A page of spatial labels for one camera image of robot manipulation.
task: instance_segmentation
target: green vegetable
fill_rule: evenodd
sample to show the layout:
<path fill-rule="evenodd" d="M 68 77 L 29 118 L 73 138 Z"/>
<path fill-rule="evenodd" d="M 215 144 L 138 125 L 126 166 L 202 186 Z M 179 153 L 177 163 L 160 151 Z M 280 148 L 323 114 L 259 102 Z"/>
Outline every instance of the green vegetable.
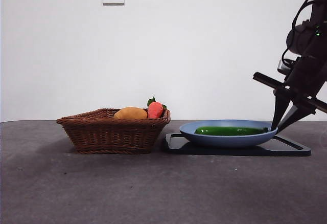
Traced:
<path fill-rule="evenodd" d="M 196 134 L 208 136 L 248 136 L 268 132 L 268 128 L 205 126 L 195 130 Z"/>

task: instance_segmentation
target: strawberry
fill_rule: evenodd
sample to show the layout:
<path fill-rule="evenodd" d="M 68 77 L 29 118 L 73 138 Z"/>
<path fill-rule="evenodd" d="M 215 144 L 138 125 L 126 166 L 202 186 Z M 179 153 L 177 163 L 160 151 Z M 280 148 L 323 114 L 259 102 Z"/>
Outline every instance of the strawberry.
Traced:
<path fill-rule="evenodd" d="M 148 118 L 160 118 L 164 109 L 167 107 L 156 102 L 154 96 L 148 100 Z"/>

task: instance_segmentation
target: green leaf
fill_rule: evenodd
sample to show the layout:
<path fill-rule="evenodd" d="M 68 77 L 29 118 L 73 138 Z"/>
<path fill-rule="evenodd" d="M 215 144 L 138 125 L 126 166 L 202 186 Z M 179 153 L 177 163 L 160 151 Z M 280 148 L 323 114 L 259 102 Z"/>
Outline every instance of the green leaf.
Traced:
<path fill-rule="evenodd" d="M 149 99 L 149 100 L 148 100 L 148 107 L 149 107 L 149 105 L 150 105 L 152 102 L 155 102 L 155 98 L 154 98 L 154 96 L 153 96 L 152 99 Z"/>

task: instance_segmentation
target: red fruit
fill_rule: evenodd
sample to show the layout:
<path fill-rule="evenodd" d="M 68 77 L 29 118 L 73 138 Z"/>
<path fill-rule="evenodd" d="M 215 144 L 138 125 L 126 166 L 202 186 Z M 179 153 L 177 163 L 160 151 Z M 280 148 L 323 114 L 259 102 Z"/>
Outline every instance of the red fruit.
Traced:
<path fill-rule="evenodd" d="M 151 102 L 148 107 L 148 118 L 160 118 L 164 108 L 159 102 Z"/>

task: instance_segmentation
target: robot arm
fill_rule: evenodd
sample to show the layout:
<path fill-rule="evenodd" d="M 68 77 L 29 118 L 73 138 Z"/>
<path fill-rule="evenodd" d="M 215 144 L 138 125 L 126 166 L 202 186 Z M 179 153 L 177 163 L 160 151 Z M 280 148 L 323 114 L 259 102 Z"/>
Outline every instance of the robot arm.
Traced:
<path fill-rule="evenodd" d="M 310 20 L 296 26 L 297 17 L 308 5 L 312 5 Z M 286 43 L 287 49 L 278 65 L 278 71 L 286 75 L 284 82 L 258 72 L 253 76 L 254 80 L 274 89 L 275 113 L 271 130 L 278 127 L 278 131 L 309 114 L 315 114 L 316 109 L 327 113 L 327 104 L 316 98 L 327 81 L 327 0 L 306 0 L 303 3 Z M 284 59 L 288 50 L 300 57 L 295 61 Z M 282 120 L 291 101 L 293 106 Z"/>

